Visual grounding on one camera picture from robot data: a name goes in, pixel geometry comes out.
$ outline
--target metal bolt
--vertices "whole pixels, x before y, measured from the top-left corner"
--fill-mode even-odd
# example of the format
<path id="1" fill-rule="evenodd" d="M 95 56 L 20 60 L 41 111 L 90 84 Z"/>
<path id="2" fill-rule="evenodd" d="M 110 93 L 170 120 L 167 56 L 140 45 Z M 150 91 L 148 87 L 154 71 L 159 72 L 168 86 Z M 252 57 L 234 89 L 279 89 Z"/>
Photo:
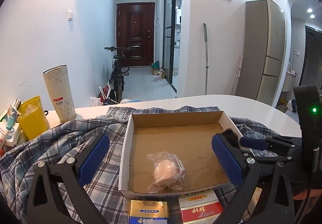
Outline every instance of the metal bolt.
<path id="1" fill-rule="evenodd" d="M 255 163 L 255 160 L 253 158 L 247 158 L 247 162 L 249 164 L 254 164 Z"/>
<path id="2" fill-rule="evenodd" d="M 40 167 L 40 168 L 42 168 L 44 165 L 45 165 L 45 162 L 44 162 L 44 161 L 40 161 L 40 162 L 38 163 L 38 167 Z"/>
<path id="3" fill-rule="evenodd" d="M 75 162 L 75 158 L 74 157 L 70 157 L 66 161 L 67 161 L 68 164 L 73 164 Z"/>

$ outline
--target plaid fabric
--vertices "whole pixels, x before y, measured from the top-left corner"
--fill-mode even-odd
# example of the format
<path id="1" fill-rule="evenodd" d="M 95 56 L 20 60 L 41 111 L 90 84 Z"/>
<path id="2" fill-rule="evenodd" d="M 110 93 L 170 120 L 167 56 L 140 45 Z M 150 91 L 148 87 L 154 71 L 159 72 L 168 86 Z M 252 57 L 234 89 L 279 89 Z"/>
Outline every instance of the plaid fabric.
<path id="1" fill-rule="evenodd" d="M 110 148 L 92 182 L 84 186 L 88 196 L 99 212 L 109 223 L 127 223 L 128 210 L 126 199 L 118 191 L 119 170 L 122 145 L 130 114 L 202 112 L 219 110 L 217 107 L 182 107 L 178 110 L 152 108 L 137 110 L 133 108 L 110 108 L 106 115 L 96 119 L 73 120 L 56 126 L 36 139 L 17 146 L 0 159 L 0 192 L 10 209 L 22 222 L 27 223 L 27 204 L 30 187 L 39 161 L 48 164 L 63 163 L 68 157 L 77 155 L 88 146 L 95 137 L 107 134 Z M 232 118 L 243 135 L 253 138 L 265 138 L 277 135 L 264 125 L 248 119 Z M 254 151 L 257 155 L 268 155 Z M 73 219 L 81 222 L 63 184 L 60 185 L 62 197 Z M 215 192 L 223 206 L 232 198 L 236 187 L 228 184 Z M 170 223 L 182 223 L 177 199 L 169 199 Z"/>

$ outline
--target yellow container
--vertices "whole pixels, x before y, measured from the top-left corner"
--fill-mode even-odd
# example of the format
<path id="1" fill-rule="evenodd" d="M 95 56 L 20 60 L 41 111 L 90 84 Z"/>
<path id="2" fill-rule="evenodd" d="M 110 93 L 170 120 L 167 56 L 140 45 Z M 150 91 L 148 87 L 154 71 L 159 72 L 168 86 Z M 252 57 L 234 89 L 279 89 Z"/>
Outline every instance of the yellow container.
<path id="1" fill-rule="evenodd" d="M 33 140 L 41 133 L 49 129 L 49 122 L 42 108 L 41 99 L 39 96 L 34 97 L 21 104 L 19 112 L 24 114 L 29 104 L 36 107 L 37 109 L 27 116 L 20 116 L 18 118 L 18 122 L 21 128 L 24 130 L 27 138 L 29 140 Z"/>

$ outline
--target person's hand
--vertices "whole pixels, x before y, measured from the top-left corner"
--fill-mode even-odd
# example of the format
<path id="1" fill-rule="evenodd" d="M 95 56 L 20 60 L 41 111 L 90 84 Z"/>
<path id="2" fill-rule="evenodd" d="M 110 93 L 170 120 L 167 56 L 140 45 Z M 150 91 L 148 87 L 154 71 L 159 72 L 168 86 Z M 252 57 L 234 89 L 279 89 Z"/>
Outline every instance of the person's hand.
<path id="1" fill-rule="evenodd" d="M 306 199 L 306 195 L 308 193 L 308 190 L 302 190 L 302 192 L 299 194 L 299 195 L 296 195 L 293 197 L 294 200 L 303 200 L 303 199 Z M 312 197 L 317 197 L 317 196 L 320 196 L 322 194 L 322 190 L 311 190 L 310 192 L 310 198 Z"/>

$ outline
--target light switch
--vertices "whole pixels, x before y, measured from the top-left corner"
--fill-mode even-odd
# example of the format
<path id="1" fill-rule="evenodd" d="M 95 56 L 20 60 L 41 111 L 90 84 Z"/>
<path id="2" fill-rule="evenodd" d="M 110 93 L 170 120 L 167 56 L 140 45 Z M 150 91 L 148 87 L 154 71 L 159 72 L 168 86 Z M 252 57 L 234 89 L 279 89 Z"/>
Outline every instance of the light switch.
<path id="1" fill-rule="evenodd" d="M 68 11 L 68 20 L 69 21 L 73 20 L 73 12 L 71 10 Z"/>

